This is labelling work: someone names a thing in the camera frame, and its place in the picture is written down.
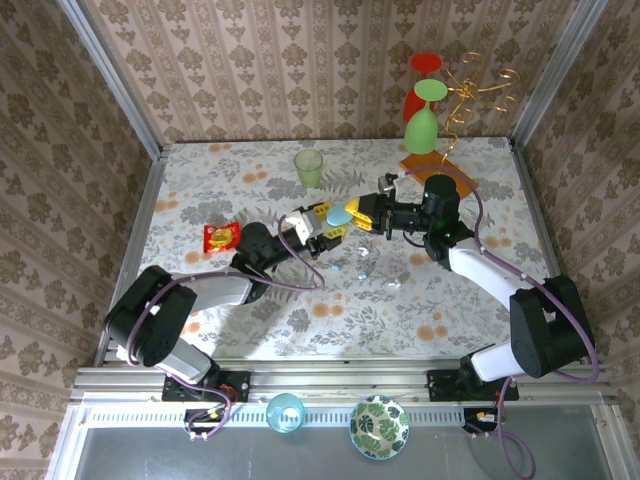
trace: patterned wallpaper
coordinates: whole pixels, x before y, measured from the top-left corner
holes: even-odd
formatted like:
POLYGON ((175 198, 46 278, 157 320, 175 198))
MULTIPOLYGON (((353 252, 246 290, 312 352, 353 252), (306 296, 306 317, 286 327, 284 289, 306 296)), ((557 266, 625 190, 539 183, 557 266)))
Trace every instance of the patterned wallpaper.
POLYGON ((527 144, 640 453, 640 2, 610 1, 527 144))
POLYGON ((43 478, 149 161, 55 2, 0 0, 0 478, 43 478))
MULTIPOLYGON (((577 0, 85 3, 158 138, 171 143, 400 137, 418 78, 408 63, 422 51, 460 76, 460 55, 483 53, 480 85, 494 85, 502 67, 519 70, 512 111, 476 107, 461 130, 510 135, 577 0)), ((441 123, 452 102, 439 105, 441 123)))

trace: decorative bowl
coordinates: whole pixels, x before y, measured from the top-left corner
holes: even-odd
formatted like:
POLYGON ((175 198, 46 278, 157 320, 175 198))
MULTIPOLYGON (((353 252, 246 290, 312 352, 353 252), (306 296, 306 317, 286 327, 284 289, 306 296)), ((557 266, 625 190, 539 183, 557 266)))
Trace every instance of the decorative bowl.
POLYGON ((374 460, 388 460, 407 443, 409 417, 393 398, 371 395, 353 409, 349 433, 360 453, 374 460))

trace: red snack bag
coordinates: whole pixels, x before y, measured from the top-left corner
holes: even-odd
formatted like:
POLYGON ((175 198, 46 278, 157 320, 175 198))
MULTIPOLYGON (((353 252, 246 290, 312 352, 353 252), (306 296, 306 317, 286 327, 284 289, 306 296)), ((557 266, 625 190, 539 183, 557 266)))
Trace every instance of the red snack bag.
POLYGON ((226 252, 233 250, 240 242, 241 229, 238 222, 224 227, 204 226, 204 253, 226 252))

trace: blue cup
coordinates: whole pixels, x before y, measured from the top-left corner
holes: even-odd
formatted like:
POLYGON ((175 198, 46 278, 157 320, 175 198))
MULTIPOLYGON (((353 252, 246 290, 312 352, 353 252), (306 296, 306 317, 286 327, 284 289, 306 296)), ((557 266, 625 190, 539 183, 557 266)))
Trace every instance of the blue cup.
POLYGON ((279 433, 292 433, 304 423, 304 405, 298 397, 281 393, 267 406, 267 423, 279 433))

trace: floral tablecloth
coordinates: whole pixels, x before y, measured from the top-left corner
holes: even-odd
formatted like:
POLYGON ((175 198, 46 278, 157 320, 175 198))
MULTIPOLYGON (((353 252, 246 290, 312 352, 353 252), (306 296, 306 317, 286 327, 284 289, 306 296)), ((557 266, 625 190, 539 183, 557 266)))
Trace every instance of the floral tablecloth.
MULTIPOLYGON (((231 253, 203 254, 203 225, 276 220, 300 205, 345 202, 377 189, 378 176, 397 172, 407 156, 401 140, 327 140, 174 145, 149 229, 141 269, 204 272, 227 265, 231 253), (322 184, 303 187, 293 166, 302 148, 325 159, 322 184)), ((450 160, 479 183, 485 202, 481 236, 507 260, 541 279, 547 266, 504 138, 461 139, 450 160)), ((419 202, 422 187, 407 178, 400 201, 419 202)), ((470 227, 478 207, 461 202, 470 227)), ((472 282, 445 271, 400 233, 392 241, 351 227, 345 242, 314 262, 322 292, 270 288, 257 302, 192 315, 183 338, 220 357, 459 357, 508 339, 507 311, 472 282), (359 255, 366 247, 370 254, 359 255), (332 270, 333 264, 341 265, 332 270), (358 275, 368 271, 366 280, 358 275), (400 278, 400 287, 389 282, 400 278)), ((295 261, 275 279, 308 285, 295 261)))

